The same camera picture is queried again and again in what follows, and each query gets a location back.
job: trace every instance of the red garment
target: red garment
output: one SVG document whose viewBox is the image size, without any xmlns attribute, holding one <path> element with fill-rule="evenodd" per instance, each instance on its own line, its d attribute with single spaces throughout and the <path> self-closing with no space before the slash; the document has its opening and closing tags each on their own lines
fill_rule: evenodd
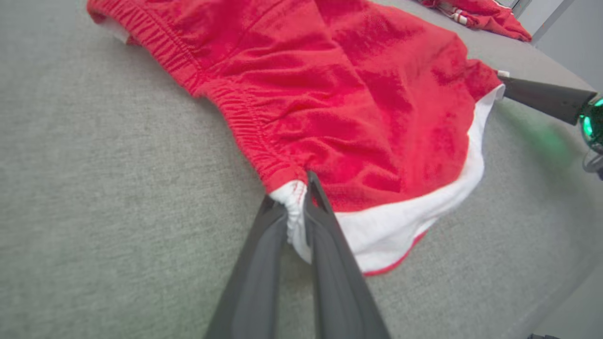
<svg viewBox="0 0 603 339">
<path fill-rule="evenodd" d="M 419 0 L 427 7 L 439 8 L 454 21 L 477 30 L 491 31 L 530 42 L 532 36 L 513 15 L 513 10 L 495 0 Z"/>
<path fill-rule="evenodd" d="M 500 85 L 456 34 L 364 0 L 89 0 L 88 11 L 117 21 L 193 97 L 219 107 L 288 207 L 289 236 L 307 260 L 296 233 L 306 170 L 336 212 L 449 186 L 467 162 L 476 102 Z M 387 241 L 389 221 L 338 218 L 364 271 L 390 266 L 418 236 L 405 229 L 387 255 L 364 259 Z"/>
</svg>

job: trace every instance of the gray wall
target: gray wall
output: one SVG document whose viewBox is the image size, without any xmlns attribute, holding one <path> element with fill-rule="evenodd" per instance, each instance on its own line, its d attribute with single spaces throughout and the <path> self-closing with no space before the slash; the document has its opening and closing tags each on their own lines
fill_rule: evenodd
<svg viewBox="0 0 603 339">
<path fill-rule="evenodd" d="M 602 16 L 602 0 L 575 0 L 535 44 L 600 92 L 603 92 Z"/>
</svg>

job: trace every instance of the gray fabric surface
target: gray fabric surface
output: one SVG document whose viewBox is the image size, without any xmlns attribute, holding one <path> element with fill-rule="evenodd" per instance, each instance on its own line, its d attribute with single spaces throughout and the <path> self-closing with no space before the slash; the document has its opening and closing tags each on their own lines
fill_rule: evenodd
<svg viewBox="0 0 603 339">
<path fill-rule="evenodd" d="M 587 87 L 528 44 L 395 4 L 494 68 Z M 0 338 L 201 337 L 264 194 L 217 109 L 83 1 L 0 2 L 0 59 Z M 475 193 L 368 280 L 393 337 L 525 337 L 601 243 L 583 150 L 497 103 Z M 280 337 L 312 338 L 310 271 L 291 249 L 282 262 Z"/>
</svg>

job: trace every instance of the white stripe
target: white stripe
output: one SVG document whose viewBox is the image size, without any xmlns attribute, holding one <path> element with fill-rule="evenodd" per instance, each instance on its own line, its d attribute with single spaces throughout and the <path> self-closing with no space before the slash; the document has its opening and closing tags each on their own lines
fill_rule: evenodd
<svg viewBox="0 0 603 339">
<path fill-rule="evenodd" d="M 482 137 L 488 114 L 505 86 L 500 85 L 475 104 L 473 123 L 467 132 L 469 149 L 459 178 L 432 193 L 399 203 L 383 204 L 359 212 L 336 213 L 356 261 L 363 272 L 381 270 L 397 262 L 411 248 L 413 240 L 441 216 L 456 208 L 473 191 L 484 173 Z M 305 241 L 305 226 L 298 216 L 303 208 L 305 185 L 289 182 L 270 196 L 287 207 L 289 242 L 305 261 L 310 249 Z"/>
</svg>

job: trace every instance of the red and white cloth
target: red and white cloth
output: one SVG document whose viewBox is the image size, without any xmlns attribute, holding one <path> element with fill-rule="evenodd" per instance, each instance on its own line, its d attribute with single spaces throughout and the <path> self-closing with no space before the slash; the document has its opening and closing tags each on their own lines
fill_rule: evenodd
<svg viewBox="0 0 603 339">
<path fill-rule="evenodd" d="M 307 261 L 307 170 L 366 274 L 395 267 L 482 176 L 504 87 L 456 34 L 408 13 L 366 0 L 89 0 L 88 11 L 219 107 Z"/>
<path fill-rule="evenodd" d="M 513 10 L 496 0 L 418 0 L 439 9 L 459 24 L 530 42 L 532 36 L 515 19 Z"/>
</svg>

